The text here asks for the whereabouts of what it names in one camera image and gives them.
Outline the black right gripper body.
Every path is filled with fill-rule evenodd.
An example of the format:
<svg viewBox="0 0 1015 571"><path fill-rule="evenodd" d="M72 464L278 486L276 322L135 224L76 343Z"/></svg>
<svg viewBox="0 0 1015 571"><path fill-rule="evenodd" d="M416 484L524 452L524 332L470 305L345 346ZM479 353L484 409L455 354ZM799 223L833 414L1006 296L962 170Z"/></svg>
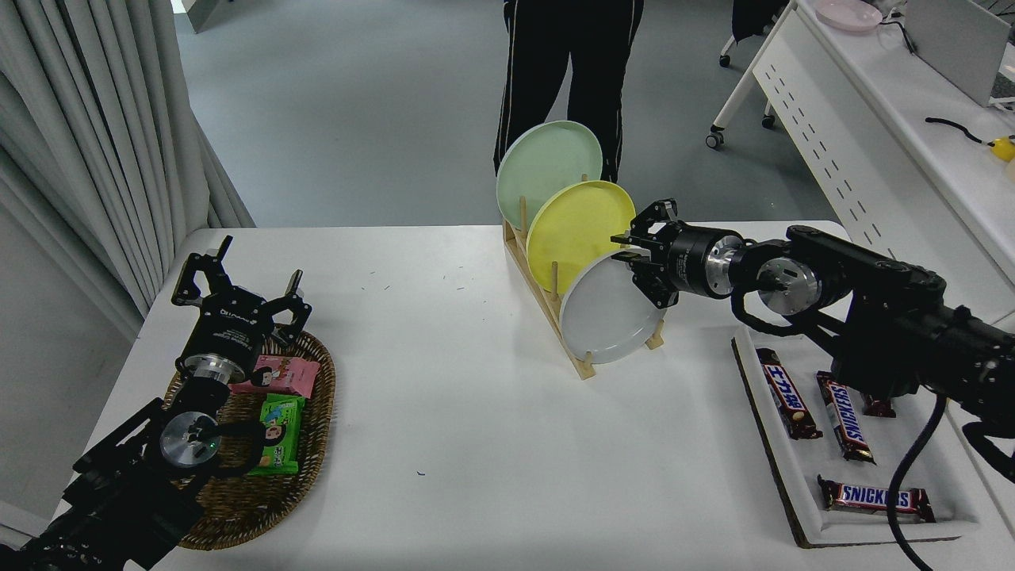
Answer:
<svg viewBox="0 0 1015 571"><path fill-rule="evenodd" d="M674 289L718 297L706 272L707 257L715 242L718 242L718 230L714 228L678 225L666 259L667 275Z"/></svg>

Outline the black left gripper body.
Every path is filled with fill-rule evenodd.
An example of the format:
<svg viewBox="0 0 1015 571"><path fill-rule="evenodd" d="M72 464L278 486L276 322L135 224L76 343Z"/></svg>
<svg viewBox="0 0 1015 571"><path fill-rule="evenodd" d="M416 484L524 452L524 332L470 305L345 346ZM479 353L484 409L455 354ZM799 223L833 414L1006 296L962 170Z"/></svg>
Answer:
<svg viewBox="0 0 1015 571"><path fill-rule="evenodd" d="M200 316L184 347L184 361L214 355L239 368L253 368L269 332L265 303L264 297L245 289L203 297Z"/></svg>

